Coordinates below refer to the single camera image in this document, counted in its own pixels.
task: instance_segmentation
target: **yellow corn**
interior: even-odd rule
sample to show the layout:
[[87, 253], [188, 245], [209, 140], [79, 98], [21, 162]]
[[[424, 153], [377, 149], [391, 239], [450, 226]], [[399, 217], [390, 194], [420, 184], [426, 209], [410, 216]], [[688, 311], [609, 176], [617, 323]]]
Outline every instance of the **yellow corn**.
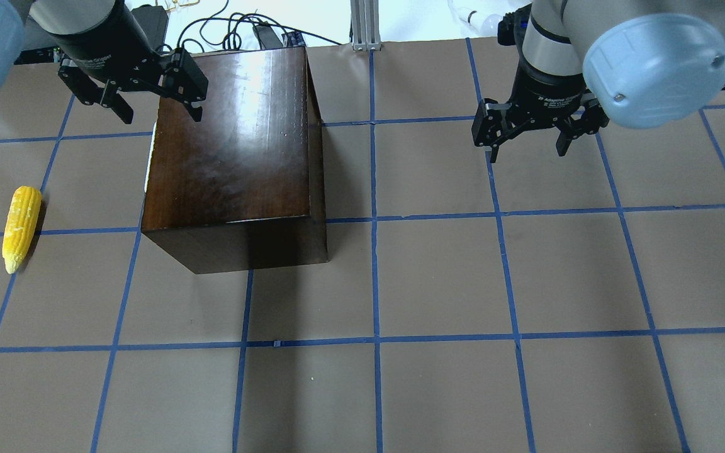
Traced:
[[18, 270], [30, 248], [40, 209], [41, 192], [38, 189], [21, 186], [15, 190], [2, 241], [2, 258], [5, 259], [5, 269], [9, 274]]

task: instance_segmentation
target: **metal bracket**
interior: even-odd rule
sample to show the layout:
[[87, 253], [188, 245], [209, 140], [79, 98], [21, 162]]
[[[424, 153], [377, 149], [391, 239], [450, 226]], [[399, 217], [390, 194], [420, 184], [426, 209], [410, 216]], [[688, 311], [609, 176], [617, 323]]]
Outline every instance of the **metal bracket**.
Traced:
[[356, 51], [379, 50], [379, 0], [351, 0], [351, 46]]

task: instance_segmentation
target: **dark brown box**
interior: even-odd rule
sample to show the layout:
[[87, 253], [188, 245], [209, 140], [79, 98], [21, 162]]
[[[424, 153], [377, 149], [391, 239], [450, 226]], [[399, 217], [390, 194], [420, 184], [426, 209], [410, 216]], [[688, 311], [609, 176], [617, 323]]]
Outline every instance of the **dark brown box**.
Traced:
[[325, 263], [320, 112], [304, 48], [196, 57], [203, 120], [161, 99], [142, 233], [195, 273]]

